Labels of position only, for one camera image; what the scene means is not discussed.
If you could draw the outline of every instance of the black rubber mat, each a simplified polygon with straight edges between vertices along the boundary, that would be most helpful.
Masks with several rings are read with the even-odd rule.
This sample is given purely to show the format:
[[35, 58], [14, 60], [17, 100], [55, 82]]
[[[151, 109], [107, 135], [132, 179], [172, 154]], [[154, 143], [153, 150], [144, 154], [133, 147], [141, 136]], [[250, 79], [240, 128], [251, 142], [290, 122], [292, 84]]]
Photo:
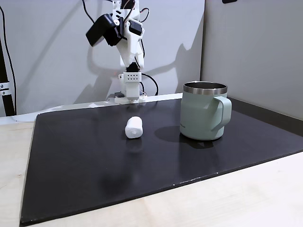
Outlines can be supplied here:
[[[180, 99], [43, 113], [37, 116], [21, 224], [31, 225], [140, 198], [298, 153], [303, 137], [242, 114], [240, 101], [215, 141], [179, 132]], [[250, 113], [277, 117], [243, 103]], [[302, 122], [278, 114], [294, 128]], [[129, 140], [132, 116], [143, 135]]]

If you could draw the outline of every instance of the cable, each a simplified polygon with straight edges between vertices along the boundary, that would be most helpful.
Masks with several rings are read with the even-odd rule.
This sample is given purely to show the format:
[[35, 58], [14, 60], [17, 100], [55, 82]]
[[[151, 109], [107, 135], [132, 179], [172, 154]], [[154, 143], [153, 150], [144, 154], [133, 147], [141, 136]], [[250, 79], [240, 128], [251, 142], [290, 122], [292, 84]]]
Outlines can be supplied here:
[[125, 6], [126, 6], [129, 2], [130, 2], [130, 0], [128, 0], [128, 1], [124, 4], [124, 6], [122, 7], [122, 9], [124, 9]]
[[143, 58], [145, 58], [145, 50], [144, 50], [143, 40], [141, 40], [141, 45], [142, 45], [142, 50], [143, 50]]
[[140, 13], [142, 13], [144, 10], [148, 10], [148, 12], [147, 12], [146, 18], [145, 18], [143, 21], [140, 21], [141, 23], [144, 22], [144, 21], [147, 19], [148, 15], [149, 15], [149, 13], [150, 13], [150, 9], [149, 9], [149, 8], [144, 8], [144, 9], [142, 9], [142, 10], [140, 11]]
[[138, 69], [140, 70], [140, 65], [139, 65], [139, 63], [138, 63], [138, 61], [137, 61], [136, 56], [134, 57], [134, 59], [136, 60], [137, 67], [138, 67]]
[[17, 89], [16, 89], [16, 79], [15, 79], [15, 73], [14, 73], [14, 69], [13, 69], [13, 64], [11, 63], [11, 58], [9, 55], [9, 49], [8, 49], [8, 44], [6, 42], [6, 33], [5, 33], [5, 18], [4, 18], [4, 12], [2, 7], [0, 6], [1, 12], [2, 12], [2, 20], [3, 20], [3, 36], [4, 36], [4, 43], [5, 43], [5, 49], [6, 49], [6, 53], [8, 54], [8, 58], [9, 58], [9, 64], [10, 64], [10, 69], [11, 69], [11, 73], [13, 75], [13, 80], [14, 80], [14, 90], [15, 90], [15, 115], [17, 115]]
[[157, 91], [156, 91], [156, 93], [155, 93], [155, 96], [157, 96], [158, 95], [158, 93], [159, 93], [159, 87], [158, 87], [158, 84], [157, 84], [157, 82], [154, 80], [154, 78], [152, 78], [151, 76], [149, 76], [149, 75], [147, 75], [147, 74], [145, 74], [145, 73], [141, 73], [142, 75], [144, 75], [144, 76], [146, 76], [146, 77], [148, 77], [149, 79], [151, 79], [154, 83], [155, 83], [155, 85], [156, 85], [156, 87], [157, 87]]
[[89, 15], [89, 13], [86, 11], [86, 6], [85, 6], [84, 0], [82, 0], [82, 2], [83, 2], [83, 8], [84, 8], [84, 11], [85, 11], [86, 15], [90, 18], [90, 20], [91, 20], [93, 23], [95, 23], [94, 20], [93, 20], [93, 18], [91, 18], [91, 16]]
[[144, 92], [144, 85], [142, 82], [140, 82], [141, 86], [142, 86], [142, 91]]
[[135, 1], [134, 1], [134, 5], [133, 5], [133, 7], [131, 8], [131, 11], [129, 11], [129, 13], [128, 13], [127, 16], [125, 17], [123, 23], [125, 23], [126, 20], [129, 18], [129, 16], [131, 15], [131, 13], [132, 13], [132, 11], [133, 11], [133, 9], [134, 9], [135, 4], [136, 4], [136, 3], [135, 3]]

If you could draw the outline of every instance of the wooden table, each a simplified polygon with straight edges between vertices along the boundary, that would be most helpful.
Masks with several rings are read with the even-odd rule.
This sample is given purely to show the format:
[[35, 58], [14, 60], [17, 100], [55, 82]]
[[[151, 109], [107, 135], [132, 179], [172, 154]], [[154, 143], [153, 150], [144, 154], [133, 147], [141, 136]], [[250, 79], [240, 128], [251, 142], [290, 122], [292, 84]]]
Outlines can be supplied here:
[[[34, 122], [0, 126], [0, 227], [19, 226]], [[303, 226], [303, 153], [37, 227]]]

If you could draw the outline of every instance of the mint green mug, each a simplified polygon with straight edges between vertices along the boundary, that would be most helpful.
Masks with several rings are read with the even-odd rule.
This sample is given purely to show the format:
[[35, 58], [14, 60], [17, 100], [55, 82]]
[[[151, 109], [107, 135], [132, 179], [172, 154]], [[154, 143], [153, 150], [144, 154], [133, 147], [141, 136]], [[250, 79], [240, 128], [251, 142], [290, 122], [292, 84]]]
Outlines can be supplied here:
[[180, 131], [195, 140], [215, 140], [230, 121], [232, 103], [224, 84], [193, 81], [183, 86]]

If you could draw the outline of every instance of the white marshmallow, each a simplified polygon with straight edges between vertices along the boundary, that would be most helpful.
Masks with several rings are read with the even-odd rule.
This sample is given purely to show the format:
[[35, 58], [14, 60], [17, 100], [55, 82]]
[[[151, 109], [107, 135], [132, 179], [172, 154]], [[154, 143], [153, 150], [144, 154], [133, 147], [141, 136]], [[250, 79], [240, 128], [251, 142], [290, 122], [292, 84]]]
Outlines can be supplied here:
[[140, 117], [132, 117], [128, 120], [125, 127], [125, 134], [129, 139], [134, 139], [142, 136], [142, 120]]

